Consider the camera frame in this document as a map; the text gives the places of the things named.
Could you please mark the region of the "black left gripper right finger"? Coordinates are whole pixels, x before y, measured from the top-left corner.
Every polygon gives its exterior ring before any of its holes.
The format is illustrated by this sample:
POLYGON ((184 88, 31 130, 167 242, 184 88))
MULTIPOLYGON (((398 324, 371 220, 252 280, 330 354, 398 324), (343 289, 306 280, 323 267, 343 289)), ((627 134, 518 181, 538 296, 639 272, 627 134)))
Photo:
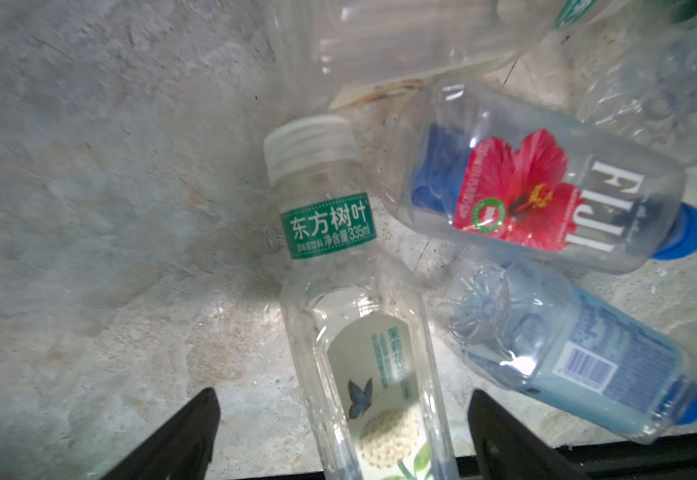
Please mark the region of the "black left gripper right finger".
POLYGON ((484 390, 473 392, 468 420, 484 479, 588 479, 484 390))

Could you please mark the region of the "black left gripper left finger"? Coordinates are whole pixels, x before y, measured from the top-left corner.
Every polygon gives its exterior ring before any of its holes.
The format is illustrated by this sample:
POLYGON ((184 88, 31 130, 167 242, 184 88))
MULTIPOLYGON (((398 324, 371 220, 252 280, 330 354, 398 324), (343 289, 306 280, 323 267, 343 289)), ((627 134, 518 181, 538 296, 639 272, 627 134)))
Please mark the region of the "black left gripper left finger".
POLYGON ((214 389, 206 388, 112 468, 104 480, 205 478, 218 426, 218 396, 214 389))

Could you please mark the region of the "light blue label bottle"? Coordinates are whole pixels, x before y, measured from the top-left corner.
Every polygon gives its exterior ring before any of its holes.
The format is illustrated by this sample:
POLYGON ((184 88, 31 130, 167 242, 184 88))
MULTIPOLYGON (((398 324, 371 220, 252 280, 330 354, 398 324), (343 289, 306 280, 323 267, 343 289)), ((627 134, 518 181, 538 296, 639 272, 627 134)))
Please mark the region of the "light blue label bottle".
POLYGON ((640 444, 697 421, 697 358, 548 266, 462 262, 432 304, 442 340, 502 388, 640 444))

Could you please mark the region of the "clear bottle green Chinese label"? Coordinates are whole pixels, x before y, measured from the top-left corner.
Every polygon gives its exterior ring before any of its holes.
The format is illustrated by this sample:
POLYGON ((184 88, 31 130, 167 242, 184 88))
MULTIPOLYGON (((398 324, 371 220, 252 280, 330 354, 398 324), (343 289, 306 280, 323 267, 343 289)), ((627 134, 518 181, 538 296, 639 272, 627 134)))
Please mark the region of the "clear bottle green Chinese label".
POLYGON ((420 288, 378 240, 346 119, 264 140, 292 271, 280 307, 328 479, 455 479, 456 455, 420 288))

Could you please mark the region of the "clear squat bottle green band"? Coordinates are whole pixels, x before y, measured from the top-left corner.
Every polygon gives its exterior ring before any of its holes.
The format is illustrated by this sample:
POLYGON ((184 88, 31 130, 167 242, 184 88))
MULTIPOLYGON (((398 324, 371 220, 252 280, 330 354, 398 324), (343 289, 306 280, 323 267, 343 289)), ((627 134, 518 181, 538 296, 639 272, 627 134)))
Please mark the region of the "clear squat bottle green band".
POLYGON ((405 95, 451 73, 484 74, 550 32, 622 1, 269 1, 266 38, 286 98, 302 112, 405 95))

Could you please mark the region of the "Fiji bottle red flower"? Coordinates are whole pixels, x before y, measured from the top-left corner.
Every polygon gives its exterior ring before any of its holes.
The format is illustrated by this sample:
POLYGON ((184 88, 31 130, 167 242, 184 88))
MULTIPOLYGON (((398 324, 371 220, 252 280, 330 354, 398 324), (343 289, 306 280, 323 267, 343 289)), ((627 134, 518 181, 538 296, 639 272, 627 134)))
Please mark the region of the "Fiji bottle red flower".
POLYGON ((678 161, 481 84, 415 94, 387 154, 384 202, 426 236, 618 275, 697 251, 678 161))

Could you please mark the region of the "clear bottle blue wrap label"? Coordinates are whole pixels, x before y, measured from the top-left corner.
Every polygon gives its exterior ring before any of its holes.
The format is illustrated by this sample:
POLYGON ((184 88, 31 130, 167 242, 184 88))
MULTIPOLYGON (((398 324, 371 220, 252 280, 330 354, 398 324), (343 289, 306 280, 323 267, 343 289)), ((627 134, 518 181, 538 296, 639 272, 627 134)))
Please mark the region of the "clear bottle blue wrap label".
POLYGON ((697 167, 697 16, 627 50, 587 89, 577 116, 697 167))

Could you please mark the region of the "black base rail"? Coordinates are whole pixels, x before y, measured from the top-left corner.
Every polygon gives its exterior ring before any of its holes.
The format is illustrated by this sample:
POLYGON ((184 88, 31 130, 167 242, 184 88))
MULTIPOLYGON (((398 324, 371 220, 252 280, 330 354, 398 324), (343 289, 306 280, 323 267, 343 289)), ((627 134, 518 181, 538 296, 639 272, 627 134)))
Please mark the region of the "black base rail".
MULTIPOLYGON (((589 479, 697 479, 697 433, 663 436, 650 445, 632 441, 589 446, 563 446, 556 452, 589 479)), ((476 454, 453 465, 404 466, 393 479, 484 479, 476 454)))

